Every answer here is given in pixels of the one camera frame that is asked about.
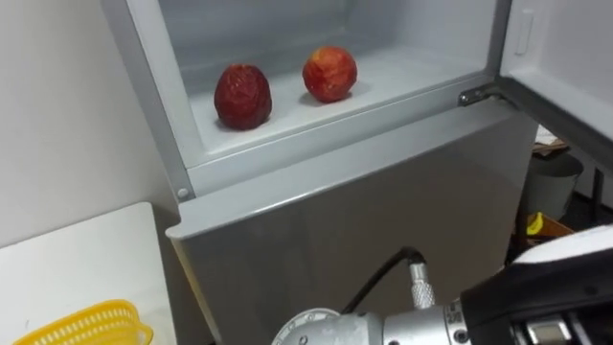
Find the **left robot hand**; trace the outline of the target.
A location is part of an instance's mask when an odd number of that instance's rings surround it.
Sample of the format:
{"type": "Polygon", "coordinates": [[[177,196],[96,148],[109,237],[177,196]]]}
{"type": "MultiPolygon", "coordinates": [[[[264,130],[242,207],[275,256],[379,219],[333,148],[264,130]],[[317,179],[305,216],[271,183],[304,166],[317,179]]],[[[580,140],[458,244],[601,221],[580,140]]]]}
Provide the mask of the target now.
{"type": "Polygon", "coordinates": [[[460,301],[472,344],[610,344],[612,226],[535,246],[460,301]]]}

